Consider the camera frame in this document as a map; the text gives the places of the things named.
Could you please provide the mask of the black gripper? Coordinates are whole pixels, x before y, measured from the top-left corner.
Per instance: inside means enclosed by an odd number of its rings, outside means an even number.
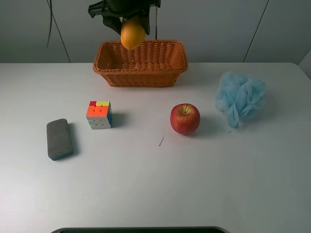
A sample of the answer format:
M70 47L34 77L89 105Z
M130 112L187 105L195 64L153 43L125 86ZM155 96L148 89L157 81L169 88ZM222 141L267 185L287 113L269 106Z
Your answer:
M161 6L160 0L102 0L88 7L89 15L94 18L103 16L103 24L121 35L122 22L119 17L126 17L139 12L139 21L147 35L150 34L150 7Z

